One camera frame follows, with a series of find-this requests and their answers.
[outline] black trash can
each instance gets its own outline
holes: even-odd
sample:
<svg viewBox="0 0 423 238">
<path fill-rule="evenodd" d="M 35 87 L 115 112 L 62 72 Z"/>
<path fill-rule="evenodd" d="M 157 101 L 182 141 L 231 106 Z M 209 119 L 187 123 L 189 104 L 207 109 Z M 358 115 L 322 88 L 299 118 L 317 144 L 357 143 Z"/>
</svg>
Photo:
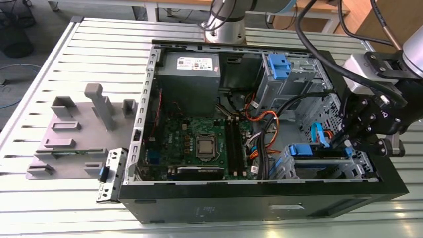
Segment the black trash can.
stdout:
<svg viewBox="0 0 423 238">
<path fill-rule="evenodd" d="M 10 58 L 26 57 L 34 51 L 34 45 L 18 24 L 18 16 L 6 12 L 0 12 L 0 51 Z"/>
<path fill-rule="evenodd" d="M 34 26 L 37 21 L 33 15 L 30 0 L 0 0 L 0 12 L 11 13 L 16 16 L 18 25 L 23 28 Z"/>
</svg>

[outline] ram slot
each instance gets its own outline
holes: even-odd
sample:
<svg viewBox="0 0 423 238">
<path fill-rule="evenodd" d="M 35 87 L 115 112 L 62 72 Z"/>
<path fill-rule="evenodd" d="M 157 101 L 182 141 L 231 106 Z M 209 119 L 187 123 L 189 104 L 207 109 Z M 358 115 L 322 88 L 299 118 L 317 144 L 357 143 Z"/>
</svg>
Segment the ram slot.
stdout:
<svg viewBox="0 0 423 238">
<path fill-rule="evenodd" d="M 226 152 L 229 160 L 229 170 L 230 174 L 234 175 L 238 173 L 237 169 L 237 159 L 235 159 L 235 141 L 233 134 L 233 120 L 226 120 L 225 122 L 225 136 L 226 136 Z"/>
<path fill-rule="evenodd" d="M 238 171 L 238 175 L 242 176 L 246 171 L 246 166 L 245 166 L 245 157 L 243 157 L 242 134 L 239 130 L 238 121 L 233 123 L 233 139 L 234 139 L 234 151 L 235 151 L 234 160 L 237 164 L 237 171 Z"/>
</svg>

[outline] cpu socket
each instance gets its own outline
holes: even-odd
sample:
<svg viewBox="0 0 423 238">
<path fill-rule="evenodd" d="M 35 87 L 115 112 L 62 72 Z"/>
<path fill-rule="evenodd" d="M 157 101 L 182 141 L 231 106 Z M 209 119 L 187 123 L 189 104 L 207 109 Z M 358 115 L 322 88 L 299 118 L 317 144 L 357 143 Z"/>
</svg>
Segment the cpu socket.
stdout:
<svg viewBox="0 0 423 238">
<path fill-rule="evenodd" d="M 202 161 L 210 161 L 217 157 L 217 136 L 215 134 L 197 135 L 197 157 Z"/>
</svg>

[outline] white label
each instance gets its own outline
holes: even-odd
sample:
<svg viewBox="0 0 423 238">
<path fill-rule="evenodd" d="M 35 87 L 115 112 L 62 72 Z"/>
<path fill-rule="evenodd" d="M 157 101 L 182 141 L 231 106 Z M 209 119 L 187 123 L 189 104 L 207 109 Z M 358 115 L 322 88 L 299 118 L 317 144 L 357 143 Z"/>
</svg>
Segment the white label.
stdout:
<svg viewBox="0 0 423 238">
<path fill-rule="evenodd" d="M 259 172 L 258 166 L 251 166 L 251 173 L 257 174 Z"/>
<path fill-rule="evenodd" d="M 257 103 L 257 101 L 251 101 L 251 106 L 254 107 L 254 108 L 258 108 L 259 107 L 259 104 Z"/>
<path fill-rule="evenodd" d="M 195 57 L 179 57 L 178 58 L 178 70 L 201 70 L 213 71 L 213 59 L 211 58 L 195 58 Z"/>
</svg>

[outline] aluminum slotted table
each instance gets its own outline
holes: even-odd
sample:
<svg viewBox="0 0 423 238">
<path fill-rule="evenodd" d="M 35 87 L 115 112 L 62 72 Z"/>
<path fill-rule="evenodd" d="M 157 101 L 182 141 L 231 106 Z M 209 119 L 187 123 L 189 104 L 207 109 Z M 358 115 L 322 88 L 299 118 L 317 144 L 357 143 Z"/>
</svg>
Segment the aluminum slotted table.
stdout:
<svg viewBox="0 0 423 238">
<path fill-rule="evenodd" d="M 339 35 L 310 33 L 338 64 L 369 45 Z M 141 98 L 153 39 L 201 42 L 195 25 L 86 18 L 73 22 L 0 134 L 0 235 L 45 237 L 417 237 L 423 234 L 423 123 L 403 135 L 407 156 L 393 158 L 410 194 L 334 219 L 142 225 L 122 204 L 97 205 L 97 179 L 26 179 L 51 120 L 57 96 L 89 101 L 101 82 L 113 102 Z M 303 48 L 295 32 L 247 29 L 251 45 Z"/>
</svg>

